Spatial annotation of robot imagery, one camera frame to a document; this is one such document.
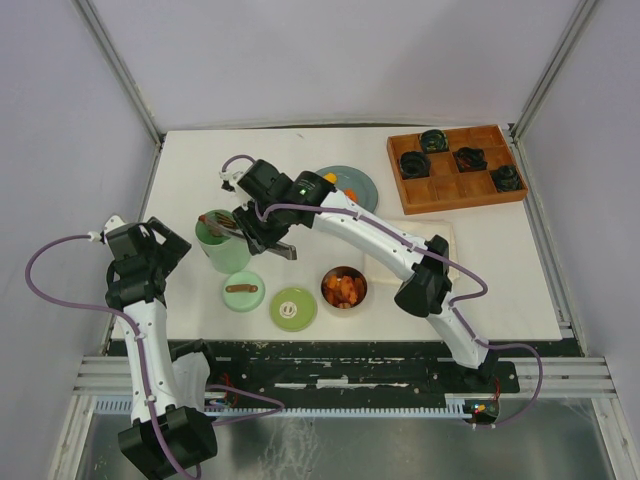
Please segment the steel serving tongs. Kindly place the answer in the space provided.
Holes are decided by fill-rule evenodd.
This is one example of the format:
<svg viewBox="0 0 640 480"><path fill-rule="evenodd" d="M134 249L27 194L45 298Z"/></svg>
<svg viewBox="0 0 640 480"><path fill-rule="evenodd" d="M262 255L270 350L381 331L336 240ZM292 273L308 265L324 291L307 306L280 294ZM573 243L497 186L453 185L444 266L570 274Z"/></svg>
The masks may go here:
<svg viewBox="0 0 640 480"><path fill-rule="evenodd" d="M245 240L252 255L271 253L288 261L298 259L294 245L277 242L273 246L264 246L245 233L231 215L224 213L201 214L198 221L202 223L212 236L227 236Z"/></svg>

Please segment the mint green cup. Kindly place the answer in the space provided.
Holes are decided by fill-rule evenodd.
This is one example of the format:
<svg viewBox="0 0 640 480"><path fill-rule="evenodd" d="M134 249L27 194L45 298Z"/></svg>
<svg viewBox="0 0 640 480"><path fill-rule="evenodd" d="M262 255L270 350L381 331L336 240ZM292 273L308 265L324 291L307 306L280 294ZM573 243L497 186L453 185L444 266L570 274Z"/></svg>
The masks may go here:
<svg viewBox="0 0 640 480"><path fill-rule="evenodd" d="M231 215L227 210L211 210L204 214L213 213ZM204 254L218 272L234 274L249 264L251 254L245 240L234 237L214 237L198 220L195 225L195 235Z"/></svg>

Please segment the lime green round lid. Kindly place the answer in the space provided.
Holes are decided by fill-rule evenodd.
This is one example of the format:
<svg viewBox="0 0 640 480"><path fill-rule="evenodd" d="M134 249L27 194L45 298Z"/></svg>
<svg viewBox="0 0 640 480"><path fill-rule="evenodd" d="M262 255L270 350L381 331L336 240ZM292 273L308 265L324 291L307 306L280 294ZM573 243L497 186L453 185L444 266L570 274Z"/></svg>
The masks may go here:
<svg viewBox="0 0 640 480"><path fill-rule="evenodd" d="M269 314L278 328L287 332L298 332L309 327L314 321L317 302L308 290L288 287L273 296Z"/></svg>

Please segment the salmon slice pieces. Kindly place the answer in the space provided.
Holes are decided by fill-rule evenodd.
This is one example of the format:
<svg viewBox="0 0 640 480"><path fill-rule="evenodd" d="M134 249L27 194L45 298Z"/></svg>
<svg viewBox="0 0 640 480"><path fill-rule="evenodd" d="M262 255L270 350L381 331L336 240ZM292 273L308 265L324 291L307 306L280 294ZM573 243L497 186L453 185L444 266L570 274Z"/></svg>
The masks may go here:
<svg viewBox="0 0 640 480"><path fill-rule="evenodd" d="M352 189L345 189L345 190L344 190L344 193L345 193L345 195L346 195L349 199L351 199L352 201L354 201L354 202L357 202L357 201L358 201L357 194L356 194L356 192L355 192L354 190L352 190Z"/></svg>

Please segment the orange fried nugget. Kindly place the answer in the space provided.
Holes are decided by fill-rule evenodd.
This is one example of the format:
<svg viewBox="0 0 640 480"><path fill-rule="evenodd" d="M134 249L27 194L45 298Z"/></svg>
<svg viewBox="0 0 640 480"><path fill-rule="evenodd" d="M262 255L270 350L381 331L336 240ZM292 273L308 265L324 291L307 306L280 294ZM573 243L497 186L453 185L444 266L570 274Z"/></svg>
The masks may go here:
<svg viewBox="0 0 640 480"><path fill-rule="evenodd" d="M341 278L337 276L331 276L327 282L327 287L334 295L342 295L343 287L341 286L341 282Z"/></svg>

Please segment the beige steel lunch bowl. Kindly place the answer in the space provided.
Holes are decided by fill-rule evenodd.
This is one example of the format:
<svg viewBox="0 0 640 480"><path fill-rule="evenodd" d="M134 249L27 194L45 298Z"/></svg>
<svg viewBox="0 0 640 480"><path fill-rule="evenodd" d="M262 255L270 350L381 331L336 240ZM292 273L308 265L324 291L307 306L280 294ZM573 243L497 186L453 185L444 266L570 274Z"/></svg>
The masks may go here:
<svg viewBox="0 0 640 480"><path fill-rule="evenodd" d="M352 278L361 278L363 280L363 282L364 282L365 289L366 289L366 294L365 294L364 298L362 299L362 301L357 305L351 306L351 305L349 305L348 303L346 303L344 301L342 295L334 295L335 296L335 300L334 300L333 304L329 304L325 300L325 298L323 296L322 284L324 282L328 282L328 280L329 280L329 278L331 276L337 276L337 277L339 277L341 279L343 277L345 277L345 276L352 277ZM368 293L368 283L367 283L367 280L366 280L365 276L359 270L357 270L357 269L355 269L353 267L350 267L350 266L338 266L338 267L335 267L335 268L329 270L324 275L324 277L322 278L321 283L320 283L320 292L321 292L321 295L322 295L322 298L323 298L323 302L329 307L330 310L334 310L334 311L352 310L352 309L355 309L355 308L359 307L360 305L362 305L364 303L364 300L366 299L367 293Z"/></svg>

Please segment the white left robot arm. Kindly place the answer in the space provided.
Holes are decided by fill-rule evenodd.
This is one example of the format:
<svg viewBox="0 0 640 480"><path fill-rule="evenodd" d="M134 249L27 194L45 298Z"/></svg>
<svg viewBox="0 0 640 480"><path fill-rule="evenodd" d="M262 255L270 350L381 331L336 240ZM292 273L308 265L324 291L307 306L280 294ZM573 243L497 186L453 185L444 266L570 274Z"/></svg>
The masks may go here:
<svg viewBox="0 0 640 480"><path fill-rule="evenodd" d="M197 343L170 352L165 299L167 278L191 245L155 217L129 223L114 215L103 236L113 255L105 299L124 334L133 391L120 450L148 479L198 479L217 453L204 390L219 383L221 366Z"/></svg>

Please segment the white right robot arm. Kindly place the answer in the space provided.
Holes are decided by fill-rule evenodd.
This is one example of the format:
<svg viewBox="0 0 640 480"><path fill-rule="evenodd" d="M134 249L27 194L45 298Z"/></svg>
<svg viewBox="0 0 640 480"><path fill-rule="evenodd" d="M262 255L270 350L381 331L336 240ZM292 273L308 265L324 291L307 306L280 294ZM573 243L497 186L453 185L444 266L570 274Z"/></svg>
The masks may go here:
<svg viewBox="0 0 640 480"><path fill-rule="evenodd" d="M220 177L240 201L232 215L251 254L275 250L297 225L347 242L400 280L395 304L430 323L459 366L463 386L481 391L494 381L498 355L456 307L463 298L453 293L448 272L456 264L444 238L425 239L392 226L311 171L290 179L264 160L251 160L245 171L232 171L225 162Z"/></svg>

